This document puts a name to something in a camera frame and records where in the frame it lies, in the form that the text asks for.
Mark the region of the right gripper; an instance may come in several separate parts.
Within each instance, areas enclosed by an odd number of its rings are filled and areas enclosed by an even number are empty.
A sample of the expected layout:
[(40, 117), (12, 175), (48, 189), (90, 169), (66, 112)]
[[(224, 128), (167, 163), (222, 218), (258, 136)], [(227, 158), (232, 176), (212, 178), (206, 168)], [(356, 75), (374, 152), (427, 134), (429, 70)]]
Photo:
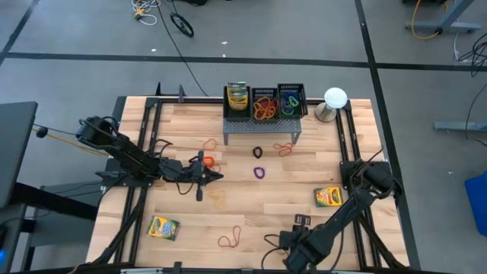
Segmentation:
[[(309, 215), (296, 214), (294, 216), (294, 222), (298, 225), (310, 225), (311, 217)], [(310, 233), (308, 227), (293, 226), (290, 231), (279, 232), (279, 247), (284, 250), (291, 250), (298, 245), (298, 242), (302, 237), (307, 236)]]

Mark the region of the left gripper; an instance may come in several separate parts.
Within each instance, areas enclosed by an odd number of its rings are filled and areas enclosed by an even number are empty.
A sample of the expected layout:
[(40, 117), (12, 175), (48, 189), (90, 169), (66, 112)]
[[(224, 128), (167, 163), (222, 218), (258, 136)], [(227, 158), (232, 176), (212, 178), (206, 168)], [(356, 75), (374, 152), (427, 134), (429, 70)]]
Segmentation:
[(201, 202), (203, 197), (202, 186), (208, 182), (220, 180), (224, 177), (219, 172), (208, 169), (201, 160), (191, 161), (189, 166), (184, 167), (182, 173), (178, 176), (179, 183), (197, 183), (196, 201)]

